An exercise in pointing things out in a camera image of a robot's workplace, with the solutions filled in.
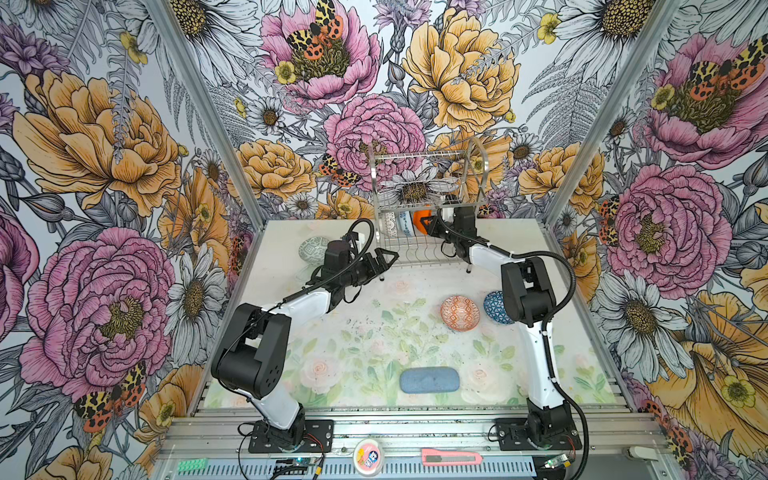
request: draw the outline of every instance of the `dish rack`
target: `dish rack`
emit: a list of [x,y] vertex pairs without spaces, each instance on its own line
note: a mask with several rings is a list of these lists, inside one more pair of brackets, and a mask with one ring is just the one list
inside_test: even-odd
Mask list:
[[[444,245],[441,239],[420,232],[415,227],[413,214],[420,210],[434,212],[437,208],[450,209],[455,207],[474,207],[475,214],[477,214],[478,206],[485,203],[485,188],[487,187],[490,165],[488,154],[477,138],[470,137],[466,142],[467,147],[463,150],[380,155],[373,153],[374,148],[371,145],[368,146],[376,246],[399,253],[399,259],[394,266],[431,266],[461,261],[456,257],[453,246]],[[414,172],[415,180],[404,178],[403,175],[400,175],[398,179],[403,181],[397,182],[393,180],[381,181],[378,178],[377,165],[387,161],[396,163],[405,160],[413,161],[413,159],[421,159],[420,169]],[[394,195],[398,198],[392,200],[393,192],[391,189],[399,189],[401,192],[415,189],[423,192],[424,177],[430,178],[429,169],[436,169],[436,165],[442,162],[451,162],[454,165],[453,168],[449,169],[453,171],[450,178],[455,178],[454,190],[433,194],[432,198],[427,201],[411,201],[403,198],[407,195]],[[462,162],[461,168],[455,168],[456,163],[461,164]]]

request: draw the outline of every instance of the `butterfly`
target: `butterfly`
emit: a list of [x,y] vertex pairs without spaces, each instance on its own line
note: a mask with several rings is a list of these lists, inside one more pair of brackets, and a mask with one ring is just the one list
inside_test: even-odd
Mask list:
[[598,235],[600,236],[600,241],[609,247],[618,247],[619,245],[619,233],[616,231],[616,226],[614,225],[614,219],[618,211],[618,195],[614,195],[600,205],[599,213],[601,217],[603,217],[603,220],[600,220],[601,228]]
[[147,391],[146,378],[147,364],[141,361],[111,390],[88,393],[78,399],[74,411],[85,421],[83,430],[100,432],[113,415],[120,416],[123,408],[135,407]]
[[694,451],[688,432],[677,424],[677,420],[671,420],[668,415],[665,415],[659,404],[653,400],[646,400],[638,410],[654,416],[654,420],[661,425],[661,431],[667,437],[667,443],[670,444],[670,450],[675,459],[682,467],[686,468],[690,463],[689,454]]
[[695,101],[707,100],[712,94],[729,89],[741,91],[755,83],[766,70],[768,34],[750,43],[739,55],[722,65],[713,61],[697,61],[690,66],[688,79],[694,83],[690,96]]
[[315,21],[309,30],[299,30],[288,35],[288,45],[303,54],[307,60],[320,60],[325,48],[331,48],[331,40],[338,40],[344,32],[344,21],[336,15],[333,0],[318,0]]
[[326,177],[331,177],[331,183],[339,185],[340,187],[351,187],[360,181],[360,176],[355,172],[345,171],[339,166],[339,162],[333,157],[333,155],[323,155],[323,160],[318,170]]

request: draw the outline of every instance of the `wall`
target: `wall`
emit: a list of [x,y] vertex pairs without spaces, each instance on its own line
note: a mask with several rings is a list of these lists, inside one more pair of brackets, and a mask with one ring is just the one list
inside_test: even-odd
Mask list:
[[[653,4],[172,6],[253,193],[266,217],[287,219],[371,216],[369,144],[380,154],[455,150],[471,135],[490,153],[489,199],[480,216],[543,215]],[[311,24],[331,21],[318,17],[317,5],[321,12],[333,7],[341,34],[329,30],[313,45]],[[675,38],[688,36],[696,20],[672,27]],[[233,33],[221,35],[217,22]],[[597,156],[580,186],[576,208],[583,214],[603,194],[604,163]],[[399,160],[379,165],[378,178],[400,182],[410,175],[404,171],[418,176],[427,168],[436,179],[422,182],[423,191],[439,192],[440,178],[460,176],[463,166]],[[470,191],[477,189],[470,181]]]
[[0,12],[2,477],[141,480],[253,229],[143,4]]
[[598,204],[575,194],[554,225],[635,405],[691,478],[768,478],[767,12],[681,6],[605,132]]

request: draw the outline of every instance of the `blue sponge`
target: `blue sponge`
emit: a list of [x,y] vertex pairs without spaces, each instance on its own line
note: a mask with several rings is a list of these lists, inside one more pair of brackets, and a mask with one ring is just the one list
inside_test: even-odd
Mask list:
[[405,393],[446,393],[458,390],[458,372],[447,366],[407,369],[400,375]]

